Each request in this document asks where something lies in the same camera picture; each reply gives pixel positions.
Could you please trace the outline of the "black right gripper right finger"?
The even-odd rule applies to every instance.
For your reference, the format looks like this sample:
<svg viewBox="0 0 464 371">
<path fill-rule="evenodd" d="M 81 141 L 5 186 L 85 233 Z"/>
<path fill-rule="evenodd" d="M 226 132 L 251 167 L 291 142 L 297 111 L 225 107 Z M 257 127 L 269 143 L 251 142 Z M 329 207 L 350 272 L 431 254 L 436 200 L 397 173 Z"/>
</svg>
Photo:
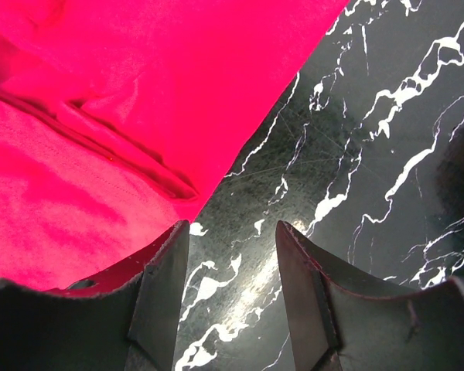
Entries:
<svg viewBox="0 0 464 371">
<path fill-rule="evenodd" d="M 275 231 L 298 370 L 464 370 L 464 277 L 416 291 Z"/>
</svg>

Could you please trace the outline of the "pink t shirt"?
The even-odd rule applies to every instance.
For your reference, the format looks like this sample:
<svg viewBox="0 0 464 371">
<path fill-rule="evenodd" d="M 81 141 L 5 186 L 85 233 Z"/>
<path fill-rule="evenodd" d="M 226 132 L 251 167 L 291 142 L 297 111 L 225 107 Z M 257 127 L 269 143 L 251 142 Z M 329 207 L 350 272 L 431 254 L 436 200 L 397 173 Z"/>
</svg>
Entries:
<svg viewBox="0 0 464 371">
<path fill-rule="evenodd" d="M 194 220 L 343 1 L 0 1 L 0 278 L 64 288 Z"/>
</svg>

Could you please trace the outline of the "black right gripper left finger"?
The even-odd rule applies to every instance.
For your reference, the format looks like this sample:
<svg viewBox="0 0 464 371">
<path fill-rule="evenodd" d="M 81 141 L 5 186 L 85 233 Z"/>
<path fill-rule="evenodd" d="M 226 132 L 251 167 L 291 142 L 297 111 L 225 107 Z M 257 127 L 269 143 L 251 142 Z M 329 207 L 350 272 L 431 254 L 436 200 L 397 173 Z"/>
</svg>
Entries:
<svg viewBox="0 0 464 371">
<path fill-rule="evenodd" d="M 65 289 L 0 278 L 0 370 L 169 370 L 189 223 Z"/>
</svg>

